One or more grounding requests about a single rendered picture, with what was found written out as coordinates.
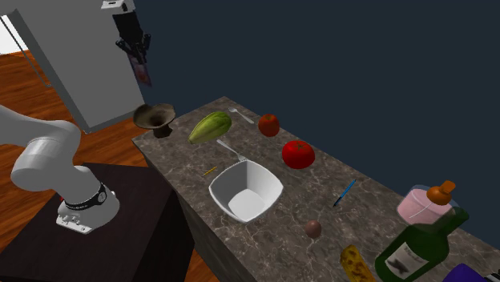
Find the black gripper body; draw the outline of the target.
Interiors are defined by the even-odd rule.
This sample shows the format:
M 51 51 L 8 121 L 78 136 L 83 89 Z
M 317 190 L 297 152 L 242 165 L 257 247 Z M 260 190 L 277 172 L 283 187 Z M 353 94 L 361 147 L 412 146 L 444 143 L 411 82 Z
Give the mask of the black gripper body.
M 117 46 L 120 46 L 123 42 L 128 46 L 143 42 L 143 31 L 136 12 L 114 14 L 112 18 L 119 32 L 119 40 L 116 41 Z

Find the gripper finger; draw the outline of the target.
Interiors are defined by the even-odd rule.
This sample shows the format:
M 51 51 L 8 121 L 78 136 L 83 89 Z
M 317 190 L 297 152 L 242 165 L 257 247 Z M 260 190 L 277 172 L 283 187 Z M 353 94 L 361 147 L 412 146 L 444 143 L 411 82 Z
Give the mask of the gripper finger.
M 139 43 L 139 54 L 140 54 L 139 61 L 141 63 L 147 62 L 147 51 L 150 48 L 150 44 L 151 44 L 151 35 L 150 34 L 143 34 L 141 42 Z
M 123 39 L 117 40 L 115 42 L 115 45 L 119 49 L 123 50 L 128 55 L 130 55 L 132 58 L 137 58 L 136 51 L 132 47 L 130 47 Z

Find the grey refrigerator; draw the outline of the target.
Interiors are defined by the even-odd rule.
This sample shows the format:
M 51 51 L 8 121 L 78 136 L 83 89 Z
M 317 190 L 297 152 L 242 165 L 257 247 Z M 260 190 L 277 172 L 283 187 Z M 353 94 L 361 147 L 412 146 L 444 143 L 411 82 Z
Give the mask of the grey refrigerator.
M 51 86 L 86 133 L 128 119 L 144 103 L 103 0 L 0 0 Z

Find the brown funnel-shaped vase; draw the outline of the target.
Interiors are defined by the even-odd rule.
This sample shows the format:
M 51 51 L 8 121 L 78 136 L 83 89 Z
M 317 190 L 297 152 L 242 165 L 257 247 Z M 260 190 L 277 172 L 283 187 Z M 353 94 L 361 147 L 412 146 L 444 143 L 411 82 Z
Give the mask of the brown funnel-shaped vase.
M 154 106 L 143 104 L 135 109 L 133 122 L 137 127 L 153 130 L 156 138 L 168 137 L 172 129 L 169 123 L 175 118 L 175 108 L 171 104 L 159 103 Z

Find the silver spoon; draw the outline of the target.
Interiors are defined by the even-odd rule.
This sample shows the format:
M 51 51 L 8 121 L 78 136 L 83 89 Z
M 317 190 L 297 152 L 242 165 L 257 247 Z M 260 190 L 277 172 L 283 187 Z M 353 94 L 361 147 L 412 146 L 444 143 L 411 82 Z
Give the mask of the silver spoon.
M 249 117 L 247 117 L 246 115 L 240 113 L 236 108 L 234 107 L 229 107 L 228 110 L 231 112 L 231 113 L 237 113 L 239 114 L 243 119 L 245 119 L 247 122 L 251 123 L 251 124 L 254 124 L 254 121 L 251 120 Z

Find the small red tomato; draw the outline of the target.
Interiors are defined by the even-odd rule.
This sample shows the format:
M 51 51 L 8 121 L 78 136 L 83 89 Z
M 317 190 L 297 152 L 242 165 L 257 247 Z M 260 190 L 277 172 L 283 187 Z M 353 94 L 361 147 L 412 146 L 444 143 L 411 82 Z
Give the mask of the small red tomato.
M 263 115 L 258 122 L 258 128 L 263 135 L 273 137 L 280 130 L 279 120 L 272 114 Z

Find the white square bowl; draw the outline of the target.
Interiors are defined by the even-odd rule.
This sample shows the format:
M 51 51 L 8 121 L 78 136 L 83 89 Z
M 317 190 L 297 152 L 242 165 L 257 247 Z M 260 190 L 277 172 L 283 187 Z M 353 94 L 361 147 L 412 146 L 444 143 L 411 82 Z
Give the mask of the white square bowl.
M 266 167 L 245 160 L 222 171 L 208 190 L 223 212 L 247 224 L 262 216 L 279 199 L 284 185 Z

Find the dark robot stand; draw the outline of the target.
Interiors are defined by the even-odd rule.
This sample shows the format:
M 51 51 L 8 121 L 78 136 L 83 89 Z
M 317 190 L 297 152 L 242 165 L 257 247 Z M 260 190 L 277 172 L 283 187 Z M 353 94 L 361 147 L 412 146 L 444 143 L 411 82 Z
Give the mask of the dark robot stand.
M 173 188 L 156 170 L 90 163 L 116 217 L 87 235 L 56 223 L 54 195 L 0 253 L 0 282 L 184 282 L 194 248 Z

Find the large red tomato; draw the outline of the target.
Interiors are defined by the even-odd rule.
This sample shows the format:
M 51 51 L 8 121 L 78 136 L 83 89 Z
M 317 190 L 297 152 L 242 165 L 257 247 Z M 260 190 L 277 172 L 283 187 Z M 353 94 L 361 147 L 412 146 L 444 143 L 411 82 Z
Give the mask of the large red tomato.
M 282 159 L 293 169 L 303 169 L 315 161 L 313 148 L 305 141 L 295 140 L 286 143 L 282 148 Z

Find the blue pen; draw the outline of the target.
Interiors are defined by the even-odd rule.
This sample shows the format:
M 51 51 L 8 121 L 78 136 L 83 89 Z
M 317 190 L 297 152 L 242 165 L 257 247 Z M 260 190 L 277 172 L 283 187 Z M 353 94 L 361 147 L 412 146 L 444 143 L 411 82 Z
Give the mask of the blue pen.
M 354 179 L 349 185 L 348 187 L 340 194 L 339 198 L 335 201 L 333 207 L 336 207 L 341 201 L 342 199 L 345 197 L 345 195 L 348 193 L 348 191 L 350 190 L 350 188 L 356 183 L 357 179 Z

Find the brown egg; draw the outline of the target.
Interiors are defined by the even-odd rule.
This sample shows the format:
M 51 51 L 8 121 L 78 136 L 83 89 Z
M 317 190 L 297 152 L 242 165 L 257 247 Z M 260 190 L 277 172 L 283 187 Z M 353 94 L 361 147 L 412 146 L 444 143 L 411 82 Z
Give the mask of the brown egg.
M 317 220 L 310 220 L 305 225 L 304 231 L 309 238 L 316 239 L 321 235 L 322 226 Z

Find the pink cake under glass dome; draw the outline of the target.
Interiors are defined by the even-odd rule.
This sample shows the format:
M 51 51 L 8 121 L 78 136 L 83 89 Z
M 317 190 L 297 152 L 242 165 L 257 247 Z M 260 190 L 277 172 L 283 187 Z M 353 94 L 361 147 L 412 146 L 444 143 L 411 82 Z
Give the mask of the pink cake under glass dome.
M 397 212 L 408 224 L 433 224 L 452 207 L 458 207 L 451 195 L 455 187 L 449 180 L 433 187 L 415 185 L 397 206 Z

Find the green bottle with orange stopper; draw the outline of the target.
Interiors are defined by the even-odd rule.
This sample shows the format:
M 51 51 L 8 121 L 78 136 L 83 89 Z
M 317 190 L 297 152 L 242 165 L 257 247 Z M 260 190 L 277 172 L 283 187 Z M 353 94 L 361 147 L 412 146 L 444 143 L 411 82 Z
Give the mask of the green bottle with orange stopper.
M 440 264 L 450 252 L 448 235 L 469 219 L 461 207 L 452 207 L 433 224 L 408 224 L 376 258 L 382 282 L 413 282 Z

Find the purple object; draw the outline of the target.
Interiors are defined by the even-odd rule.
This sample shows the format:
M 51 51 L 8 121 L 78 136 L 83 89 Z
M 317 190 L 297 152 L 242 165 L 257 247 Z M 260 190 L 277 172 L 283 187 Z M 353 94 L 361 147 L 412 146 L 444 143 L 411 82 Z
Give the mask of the purple object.
M 443 279 L 442 282 L 489 282 L 466 264 L 458 264 Z

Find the pink purple wall picture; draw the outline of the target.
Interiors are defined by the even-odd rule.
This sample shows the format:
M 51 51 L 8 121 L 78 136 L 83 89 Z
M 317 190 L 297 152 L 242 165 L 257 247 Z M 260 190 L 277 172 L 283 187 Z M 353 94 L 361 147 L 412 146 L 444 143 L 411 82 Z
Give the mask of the pink purple wall picture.
M 140 63 L 137 58 L 132 55 L 128 55 L 132 69 L 135 73 L 135 77 L 139 83 L 151 86 L 151 78 L 147 71 L 147 65 Z

